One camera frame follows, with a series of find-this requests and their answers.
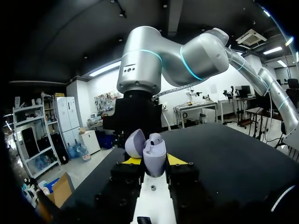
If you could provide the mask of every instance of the black table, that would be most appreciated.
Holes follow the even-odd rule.
[[[299,164],[280,151],[219,123],[207,123],[161,133],[167,152],[199,169],[199,177],[216,205],[237,200],[241,205],[263,200],[299,179]],[[114,149],[77,187],[62,208],[76,201],[93,206],[110,169],[123,161],[123,149]]]

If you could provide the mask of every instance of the computer monitor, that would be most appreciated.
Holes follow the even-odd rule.
[[[251,94],[250,86],[249,85],[242,85],[242,90],[244,94]]]

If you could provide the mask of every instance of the metal table frame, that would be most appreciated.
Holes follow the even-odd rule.
[[[215,109],[215,122],[218,122],[218,118],[217,118],[217,110],[218,110],[218,104],[217,102],[211,102],[211,103],[205,103],[205,104],[201,104],[201,105],[191,105],[191,106],[183,106],[182,109],[178,109],[176,110],[176,119],[177,119],[177,124],[179,123],[179,117],[178,117],[178,113],[181,114],[181,120],[182,120],[182,128],[185,128],[185,124],[184,124],[184,117],[183,117],[183,113],[187,112],[187,111],[194,111],[194,110],[199,110],[199,109],[204,109],[204,108],[210,108],[213,107]]]

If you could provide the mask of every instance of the robot arm on table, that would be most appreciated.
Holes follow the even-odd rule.
[[[225,47],[227,42],[228,35],[217,28],[185,45],[163,38],[155,28],[135,28],[123,52],[117,89],[125,96],[130,92],[156,95],[161,90],[161,74],[171,85],[184,86],[204,82],[225,72],[231,64],[259,95],[270,93],[285,123],[284,142],[297,148],[299,114],[292,101],[266,68],[256,74],[243,57]]]

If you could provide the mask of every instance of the door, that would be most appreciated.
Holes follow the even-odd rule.
[[[66,147],[68,146],[67,143],[69,143],[71,146],[75,145],[75,138],[72,130],[63,132],[63,136]]]
[[[73,135],[74,135],[74,138],[77,140],[77,141],[80,141],[80,135],[79,135],[79,127],[77,128],[74,128],[71,130],[73,132]]]
[[[67,110],[70,118],[71,128],[73,129],[79,127],[80,125],[79,125],[79,120],[76,111],[75,98],[67,97],[66,102],[67,102]]]
[[[71,123],[67,109],[66,97],[57,98],[57,116],[62,132],[71,130]]]

